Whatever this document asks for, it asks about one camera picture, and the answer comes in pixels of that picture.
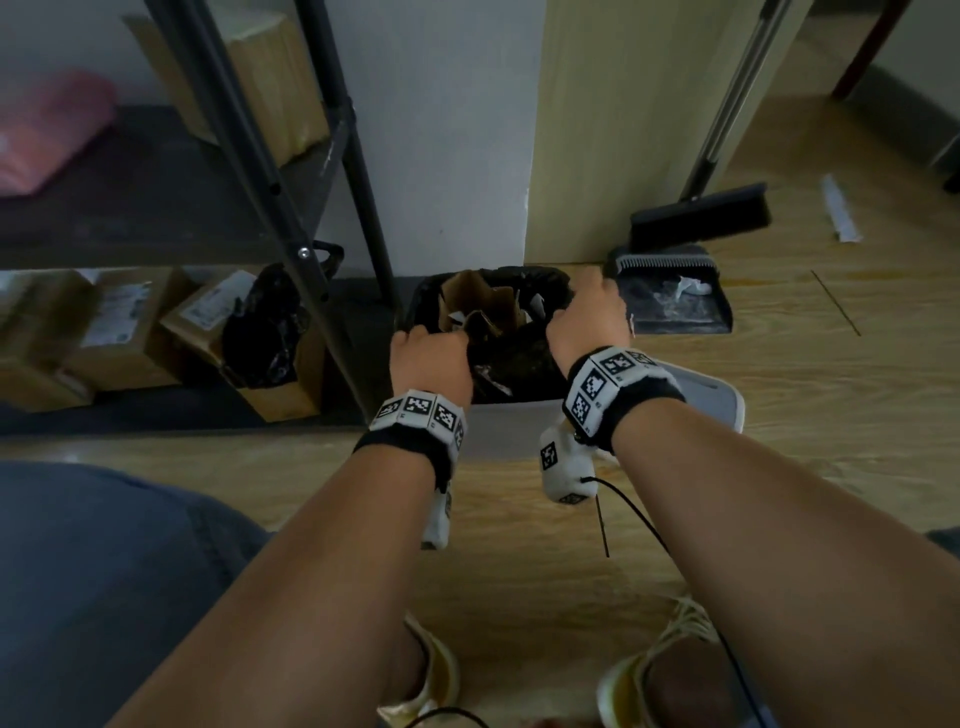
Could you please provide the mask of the person's blue jeans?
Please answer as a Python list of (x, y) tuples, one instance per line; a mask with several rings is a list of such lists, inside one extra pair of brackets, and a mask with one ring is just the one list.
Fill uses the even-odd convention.
[(0, 462), (0, 728), (104, 728), (271, 537), (196, 491)]

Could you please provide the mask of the marker-printed left wrist band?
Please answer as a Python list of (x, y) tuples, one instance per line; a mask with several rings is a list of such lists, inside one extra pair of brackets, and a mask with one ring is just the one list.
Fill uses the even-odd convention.
[(353, 450), (386, 445), (423, 455), (434, 470), (436, 491), (446, 494), (467, 431), (463, 408), (441, 394), (409, 390), (382, 403)]

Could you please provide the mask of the black trash bag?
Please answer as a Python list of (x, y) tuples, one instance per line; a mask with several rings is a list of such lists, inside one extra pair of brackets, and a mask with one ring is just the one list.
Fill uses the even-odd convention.
[[(478, 345), (469, 340), (466, 355), (473, 380), (474, 404), (560, 399), (567, 392), (567, 381), (550, 353), (546, 326), (552, 315), (565, 309), (571, 301), (570, 276), (546, 266), (465, 271), (478, 271), (491, 286), (512, 287), (518, 293), (520, 307), (532, 318), (513, 334)], [(440, 333), (438, 295), (441, 284), (455, 274), (432, 275), (414, 287), (407, 312), (408, 329), (424, 326), (432, 334)]]

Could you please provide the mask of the person's left hand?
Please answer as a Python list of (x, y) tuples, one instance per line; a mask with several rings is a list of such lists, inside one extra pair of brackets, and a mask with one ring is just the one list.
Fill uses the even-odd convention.
[(430, 344), (423, 340), (405, 346), (390, 346), (391, 394), (411, 390), (439, 394), (463, 410), (474, 396), (474, 382), (467, 356), (468, 346)]

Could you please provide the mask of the white trash bin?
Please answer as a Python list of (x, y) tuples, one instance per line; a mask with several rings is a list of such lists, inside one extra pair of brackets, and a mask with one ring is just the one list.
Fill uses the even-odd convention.
[(559, 399), (474, 404), (466, 413), (465, 462), (538, 459), (544, 431), (563, 418)]

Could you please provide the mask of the plain brown cardboard box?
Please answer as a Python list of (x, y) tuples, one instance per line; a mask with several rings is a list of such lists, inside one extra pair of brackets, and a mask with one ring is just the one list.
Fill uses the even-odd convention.
[(28, 413), (92, 404), (67, 367), (94, 315), (94, 285), (73, 270), (17, 273), (0, 287), (0, 403)]

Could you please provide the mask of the white paper scrap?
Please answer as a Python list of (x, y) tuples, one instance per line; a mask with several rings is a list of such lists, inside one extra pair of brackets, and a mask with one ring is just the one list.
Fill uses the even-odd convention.
[(863, 236), (849, 210), (846, 197), (833, 174), (821, 179), (822, 199), (836, 240), (844, 244), (858, 244)]

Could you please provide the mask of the person's left cream shoe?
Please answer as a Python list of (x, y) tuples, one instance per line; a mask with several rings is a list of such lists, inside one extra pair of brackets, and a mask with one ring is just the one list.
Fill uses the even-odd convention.
[(391, 661), (387, 702), (377, 708), (378, 728), (408, 728), (416, 719), (457, 705), (459, 662), (450, 648), (406, 613)]

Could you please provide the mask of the labelled brown cardboard box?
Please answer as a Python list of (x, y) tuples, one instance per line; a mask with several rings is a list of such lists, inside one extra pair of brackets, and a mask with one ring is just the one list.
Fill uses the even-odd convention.
[(101, 273), (94, 315), (65, 369), (98, 392), (181, 385), (193, 354), (162, 319), (198, 287), (180, 267)]
[(221, 379), (236, 391), (266, 423), (301, 420), (317, 416), (322, 409), (322, 388), (311, 391), (298, 385), (274, 390), (238, 390), (221, 373), (222, 331), (237, 300), (250, 292), (262, 268), (231, 269), (215, 277), (179, 304), (161, 320), (162, 326), (205, 361), (214, 365)]

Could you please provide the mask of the black dustpan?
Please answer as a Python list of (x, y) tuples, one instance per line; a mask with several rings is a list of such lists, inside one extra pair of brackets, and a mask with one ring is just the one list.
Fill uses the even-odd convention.
[[(700, 244), (687, 243), (649, 252), (615, 248), (607, 257), (604, 275), (617, 281), (634, 335), (730, 334), (734, 313), (721, 287), (718, 267)], [(659, 283), (676, 276), (710, 283), (710, 297), (659, 302)]]

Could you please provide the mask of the person's left forearm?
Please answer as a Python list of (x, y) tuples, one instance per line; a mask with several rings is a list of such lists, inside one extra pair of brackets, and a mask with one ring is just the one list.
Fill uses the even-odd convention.
[(434, 486), (425, 455), (350, 455), (106, 728), (373, 728), (416, 698), (404, 615)]

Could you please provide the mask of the white bin lid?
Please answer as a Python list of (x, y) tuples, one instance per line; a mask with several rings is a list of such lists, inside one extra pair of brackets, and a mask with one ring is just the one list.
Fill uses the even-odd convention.
[(742, 433), (746, 419), (743, 395), (725, 380), (696, 370), (656, 359), (656, 363), (670, 373), (690, 407)]

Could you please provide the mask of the marker-printed wrist band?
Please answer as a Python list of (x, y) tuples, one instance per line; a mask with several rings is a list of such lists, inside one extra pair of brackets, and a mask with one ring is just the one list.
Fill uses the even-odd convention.
[(605, 346), (579, 358), (568, 373), (561, 410), (579, 442), (615, 455), (613, 437), (634, 408), (655, 399), (685, 403), (676, 378), (645, 353)]
[(382, 403), (353, 450), (386, 445), (423, 455), (434, 470), (436, 491), (446, 494), (467, 431), (463, 408), (441, 394), (409, 390)]

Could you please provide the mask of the black plastic bag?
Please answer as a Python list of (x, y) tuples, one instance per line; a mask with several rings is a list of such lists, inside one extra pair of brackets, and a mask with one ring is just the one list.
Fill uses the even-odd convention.
[(238, 390), (322, 388), (325, 337), (282, 263), (263, 268), (246, 297), (236, 300), (221, 348), (221, 374)]

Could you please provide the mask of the tall brown cardboard box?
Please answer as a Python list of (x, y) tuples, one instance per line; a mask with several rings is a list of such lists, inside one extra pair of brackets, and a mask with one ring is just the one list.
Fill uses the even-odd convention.
[[(297, 25), (270, 9), (212, 6), (211, 13), (258, 128), (277, 166), (330, 137), (310, 58)], [(146, 14), (123, 16), (187, 131), (218, 145), (185, 72)]]

